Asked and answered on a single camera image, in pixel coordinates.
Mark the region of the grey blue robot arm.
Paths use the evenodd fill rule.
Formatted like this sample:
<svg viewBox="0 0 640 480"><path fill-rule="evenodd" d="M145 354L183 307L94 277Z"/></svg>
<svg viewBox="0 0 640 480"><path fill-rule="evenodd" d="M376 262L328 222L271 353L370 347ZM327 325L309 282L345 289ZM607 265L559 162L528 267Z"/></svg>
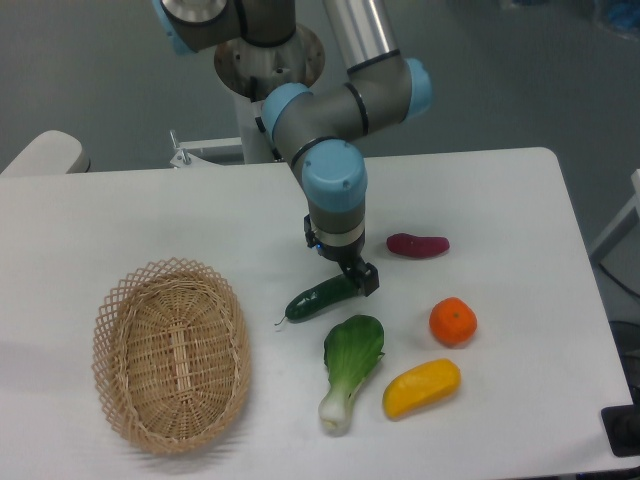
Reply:
<svg viewBox="0 0 640 480"><path fill-rule="evenodd" d="M310 32L292 1L157 1L154 10L173 48L229 53L226 85L253 107L268 150L284 160L307 203L307 245L339 265L363 295L379 285L362 259L367 173L357 139L422 114L431 80L401 54L381 1L328 1L326 14L347 81L315 94Z"/></svg>

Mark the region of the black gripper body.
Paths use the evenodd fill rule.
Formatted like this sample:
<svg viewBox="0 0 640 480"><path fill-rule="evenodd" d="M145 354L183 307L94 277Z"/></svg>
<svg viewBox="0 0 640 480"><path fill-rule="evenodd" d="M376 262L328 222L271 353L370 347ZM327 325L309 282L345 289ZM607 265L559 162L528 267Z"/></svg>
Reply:
<svg viewBox="0 0 640 480"><path fill-rule="evenodd" d="M350 272L357 262L365 262L361 252L365 243L365 222L344 233L329 233L316 226L311 217L304 217L304 234L307 247L321 257L335 262L344 272Z"/></svg>

